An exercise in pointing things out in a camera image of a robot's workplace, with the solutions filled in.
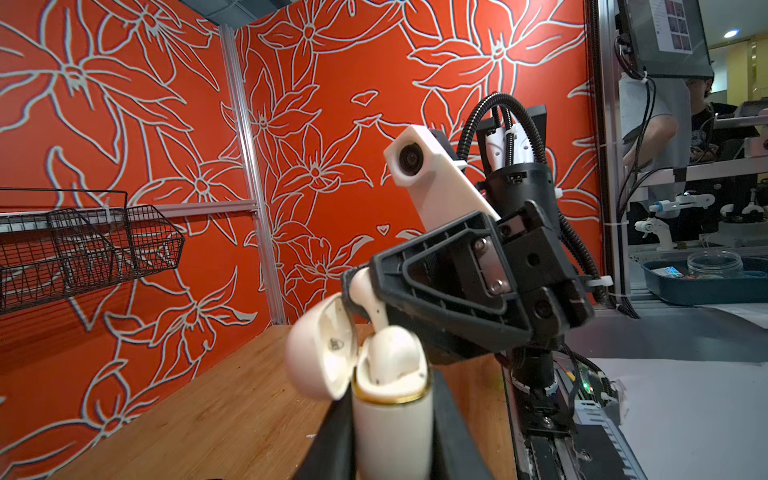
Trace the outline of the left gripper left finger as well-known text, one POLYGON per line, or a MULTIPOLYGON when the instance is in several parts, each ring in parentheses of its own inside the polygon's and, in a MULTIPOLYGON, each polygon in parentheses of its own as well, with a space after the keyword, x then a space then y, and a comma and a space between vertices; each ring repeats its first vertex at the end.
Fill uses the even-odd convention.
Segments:
POLYGON ((356 478, 352 393, 333 401, 294 479, 352 480, 356 478))

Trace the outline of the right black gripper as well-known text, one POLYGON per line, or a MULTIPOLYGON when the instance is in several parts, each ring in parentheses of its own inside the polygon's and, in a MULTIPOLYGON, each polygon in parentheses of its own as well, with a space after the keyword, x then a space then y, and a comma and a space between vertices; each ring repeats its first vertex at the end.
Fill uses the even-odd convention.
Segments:
POLYGON ((558 350, 594 317, 591 278, 561 234, 559 218, 532 200, 497 222, 470 213, 374 255, 373 289, 418 327, 491 353, 558 350))

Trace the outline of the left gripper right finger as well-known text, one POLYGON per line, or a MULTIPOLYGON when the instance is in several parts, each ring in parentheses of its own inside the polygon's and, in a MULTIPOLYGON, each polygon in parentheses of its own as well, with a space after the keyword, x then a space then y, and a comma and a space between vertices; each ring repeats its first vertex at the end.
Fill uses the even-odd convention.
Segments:
POLYGON ((491 479, 444 375, 433 371, 433 447, 430 479, 491 479))

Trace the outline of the white earbud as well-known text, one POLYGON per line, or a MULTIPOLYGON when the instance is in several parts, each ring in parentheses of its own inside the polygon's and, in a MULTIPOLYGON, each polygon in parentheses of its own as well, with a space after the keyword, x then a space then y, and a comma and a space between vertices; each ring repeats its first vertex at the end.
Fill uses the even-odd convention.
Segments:
POLYGON ((348 297, 353 313, 368 320, 375 332, 389 326, 386 304, 374 291, 368 267, 363 267, 353 274, 348 286, 348 297))
POLYGON ((426 386, 428 368, 419 338, 399 326, 389 326, 366 340, 357 368, 361 385, 398 391, 426 386))

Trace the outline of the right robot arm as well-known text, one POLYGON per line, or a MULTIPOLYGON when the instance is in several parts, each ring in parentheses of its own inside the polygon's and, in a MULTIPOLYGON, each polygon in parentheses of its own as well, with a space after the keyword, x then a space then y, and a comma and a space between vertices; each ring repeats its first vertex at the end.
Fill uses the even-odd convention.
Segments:
POLYGON ((375 255, 371 281, 435 363, 553 349, 606 299, 611 279, 558 207, 545 130, 543 106, 493 93, 457 142, 411 125, 385 149, 424 233, 375 255))

